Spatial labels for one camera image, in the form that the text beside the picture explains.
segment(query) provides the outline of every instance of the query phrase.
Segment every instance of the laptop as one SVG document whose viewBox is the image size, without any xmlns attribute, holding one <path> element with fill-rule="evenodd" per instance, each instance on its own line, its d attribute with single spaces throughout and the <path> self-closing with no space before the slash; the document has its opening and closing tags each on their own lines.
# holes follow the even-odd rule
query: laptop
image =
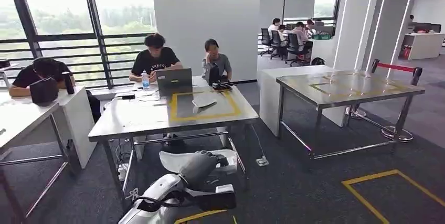
<svg viewBox="0 0 445 224">
<path fill-rule="evenodd" d="M 156 72 L 160 95 L 192 91 L 192 69 L 159 70 Z"/>
</svg>

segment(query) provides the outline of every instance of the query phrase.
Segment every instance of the stanchion base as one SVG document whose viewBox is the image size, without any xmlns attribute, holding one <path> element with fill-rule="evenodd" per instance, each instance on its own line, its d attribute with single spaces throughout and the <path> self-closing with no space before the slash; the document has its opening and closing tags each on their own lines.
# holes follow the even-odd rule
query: stanchion base
<svg viewBox="0 0 445 224">
<path fill-rule="evenodd" d="M 387 126 L 385 128 L 392 132 L 394 132 L 396 130 L 396 128 L 394 126 Z M 387 131 L 382 130 L 382 135 L 388 139 L 391 139 L 391 140 L 394 139 L 394 134 L 391 134 Z M 399 136 L 399 142 L 408 143 L 408 142 L 411 142 L 412 139 L 413 139 L 412 134 L 409 131 L 402 129 L 402 133 Z"/>
<path fill-rule="evenodd" d="M 357 114 L 360 114 L 360 115 L 363 116 L 363 117 L 366 116 L 366 112 L 363 111 L 363 110 L 357 110 L 356 113 L 357 113 Z M 346 108 L 346 112 L 345 112 L 345 114 L 346 114 L 346 115 L 349 115 L 349 107 Z M 352 119 L 362 119 L 362 118 L 360 118 L 360 116 L 358 116 L 358 115 L 356 115 L 356 114 L 351 114 L 351 118 L 352 118 Z"/>
</svg>

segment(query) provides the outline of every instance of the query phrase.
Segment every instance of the stainless steel table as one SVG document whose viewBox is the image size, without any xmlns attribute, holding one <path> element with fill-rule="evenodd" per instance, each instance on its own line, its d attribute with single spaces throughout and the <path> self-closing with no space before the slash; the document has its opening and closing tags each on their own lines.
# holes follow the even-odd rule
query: stainless steel table
<svg viewBox="0 0 445 224">
<path fill-rule="evenodd" d="M 311 160 L 355 152 L 388 144 L 393 145 L 392 152 L 394 152 L 397 141 L 391 140 L 349 150 L 316 155 L 314 148 L 310 147 L 303 139 L 301 139 L 301 137 L 296 134 L 296 132 L 294 132 L 283 121 L 285 91 L 289 91 L 298 98 L 308 102 L 315 107 L 315 109 L 317 110 L 317 118 L 315 123 L 316 133 L 320 129 L 320 121 L 323 109 L 333 108 L 337 106 L 349 106 L 349 111 L 352 111 L 352 107 L 359 103 L 406 97 L 406 102 L 396 123 L 396 132 L 391 132 L 395 134 L 394 139 L 398 139 L 400 131 L 403 129 L 412 97 L 414 95 L 423 94 L 425 92 L 424 88 L 412 85 L 405 85 L 400 82 L 391 81 L 389 79 L 383 79 L 374 74 L 371 75 L 365 71 L 337 71 L 322 74 L 306 74 L 302 76 L 283 76 L 277 78 L 277 83 L 280 84 L 279 122 L 283 126 L 279 127 L 278 136 L 282 136 L 282 128 L 285 128 L 306 148 Z M 349 125 L 350 118 L 351 114 L 346 117 L 346 125 Z M 382 125 L 370 120 L 369 118 L 362 118 L 381 129 L 389 131 Z"/>
<path fill-rule="evenodd" d="M 50 118 L 51 120 L 57 143 L 61 151 L 60 155 L 0 162 L 0 183 L 3 185 L 6 196 L 20 222 L 24 222 L 25 219 L 31 214 L 31 212 L 35 209 L 35 207 L 49 190 L 49 188 L 59 177 L 63 169 L 65 169 L 65 167 L 68 165 L 68 156 L 65 152 L 65 149 L 63 148 L 59 130 L 53 117 L 53 113 L 58 108 L 58 102 L 53 102 L 48 106 L 42 107 L 33 104 L 30 97 L 11 99 L 8 93 L 0 93 L 0 154 L 7 151 L 10 147 L 20 145 L 22 139 L 47 118 Z M 39 162 L 59 158 L 62 158 L 64 162 L 62 163 L 58 171 L 54 174 L 53 178 L 48 182 L 44 191 L 40 194 L 39 198 L 34 202 L 30 209 L 26 213 L 23 212 L 18 199 L 9 186 L 2 166 Z"/>
<path fill-rule="evenodd" d="M 132 162 L 136 157 L 135 146 L 166 141 L 185 140 L 197 137 L 223 135 L 236 152 L 230 131 L 191 135 L 185 137 L 159 139 L 135 142 L 134 137 L 160 133 L 228 127 L 233 125 L 249 125 L 258 118 L 255 110 L 243 97 L 237 87 L 231 91 L 214 92 L 210 87 L 193 87 L 191 92 L 174 93 L 161 97 L 156 90 L 135 91 L 134 100 L 114 98 L 107 106 L 100 120 L 89 134 L 90 142 L 100 142 L 105 150 L 112 173 L 113 181 L 118 191 L 122 205 L 125 205 L 124 193 L 128 184 L 128 175 Z M 192 101 L 194 96 L 209 95 L 217 100 L 213 105 L 203 109 L 196 108 Z M 119 182 L 113 154 L 108 140 L 114 138 L 129 138 L 132 146 L 129 168 L 123 186 Z M 241 169 L 246 169 L 238 155 Z"/>
</svg>

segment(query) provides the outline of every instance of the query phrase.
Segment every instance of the white column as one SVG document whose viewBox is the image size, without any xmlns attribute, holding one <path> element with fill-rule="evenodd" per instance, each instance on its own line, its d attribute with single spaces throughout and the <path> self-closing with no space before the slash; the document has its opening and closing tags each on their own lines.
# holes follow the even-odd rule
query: white column
<svg viewBox="0 0 445 224">
<path fill-rule="evenodd" d="M 377 0 L 341 0 L 333 49 L 333 67 L 361 67 Z"/>
<path fill-rule="evenodd" d="M 367 45 L 366 51 L 369 53 L 363 62 L 363 69 L 369 70 L 374 59 L 384 63 L 394 63 L 397 60 L 413 2 L 414 0 L 381 0 L 379 9 L 375 11 L 377 19 L 370 35 L 372 40 Z M 389 71 L 379 71 L 389 76 Z"/>
</svg>

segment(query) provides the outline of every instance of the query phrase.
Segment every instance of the plastic bottle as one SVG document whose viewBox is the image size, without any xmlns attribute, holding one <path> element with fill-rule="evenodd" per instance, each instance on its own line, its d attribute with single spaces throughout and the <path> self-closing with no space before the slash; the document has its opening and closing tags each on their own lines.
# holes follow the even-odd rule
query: plastic bottle
<svg viewBox="0 0 445 224">
<path fill-rule="evenodd" d="M 150 87 L 150 80 L 147 73 L 144 71 L 142 72 L 142 88 L 143 89 L 149 89 Z"/>
</svg>

